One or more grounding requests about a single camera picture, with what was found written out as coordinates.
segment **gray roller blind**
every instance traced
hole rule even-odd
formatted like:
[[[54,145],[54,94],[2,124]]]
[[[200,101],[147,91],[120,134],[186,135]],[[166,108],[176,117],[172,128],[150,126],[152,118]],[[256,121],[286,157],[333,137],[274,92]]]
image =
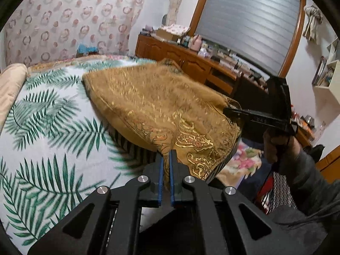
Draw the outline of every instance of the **gray roller blind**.
[[[196,33],[277,75],[299,6],[300,0],[207,0]]]

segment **hand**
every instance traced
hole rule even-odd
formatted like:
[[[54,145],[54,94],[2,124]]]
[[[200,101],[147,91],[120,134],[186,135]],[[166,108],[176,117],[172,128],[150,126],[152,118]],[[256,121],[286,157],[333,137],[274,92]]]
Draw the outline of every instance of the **hand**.
[[[301,146],[298,140],[293,137],[287,137],[287,136],[278,136],[278,137],[271,137],[269,135],[268,130],[263,134],[263,140],[265,144],[265,158],[268,160],[269,163],[273,164],[278,161],[277,156],[277,145],[284,145],[287,146],[287,150],[285,152],[285,155],[288,155],[292,159],[296,159],[300,153]]]

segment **person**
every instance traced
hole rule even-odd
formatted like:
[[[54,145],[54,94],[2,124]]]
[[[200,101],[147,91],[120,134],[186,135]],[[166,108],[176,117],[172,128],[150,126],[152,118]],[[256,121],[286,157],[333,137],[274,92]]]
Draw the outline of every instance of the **person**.
[[[278,161],[276,147],[288,142],[279,158],[278,173],[286,177],[298,209],[279,206],[268,217],[297,239],[305,247],[306,255],[338,253],[340,180],[329,184],[295,137],[271,137],[266,131],[263,139],[264,155],[269,163]]]

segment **cardboard box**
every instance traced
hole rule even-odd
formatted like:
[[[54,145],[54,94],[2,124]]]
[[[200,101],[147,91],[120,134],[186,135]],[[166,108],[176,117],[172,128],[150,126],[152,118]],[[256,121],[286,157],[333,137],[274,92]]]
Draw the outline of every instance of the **cardboard box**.
[[[162,29],[158,29],[156,31],[156,35],[158,37],[164,38],[166,40],[171,40],[171,41],[175,41],[175,42],[178,40],[178,38],[181,38],[178,35],[173,35],[171,33],[168,33],[166,30],[162,30]]]

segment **gray sweater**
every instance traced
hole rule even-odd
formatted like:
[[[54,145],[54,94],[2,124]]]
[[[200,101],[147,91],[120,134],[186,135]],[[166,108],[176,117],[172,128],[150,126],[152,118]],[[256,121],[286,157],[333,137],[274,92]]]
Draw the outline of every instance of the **gray sweater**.
[[[284,157],[279,173],[286,176],[299,210],[280,206],[269,217],[306,248],[306,255],[335,254],[340,241],[340,180],[329,184],[302,150],[296,159]]]

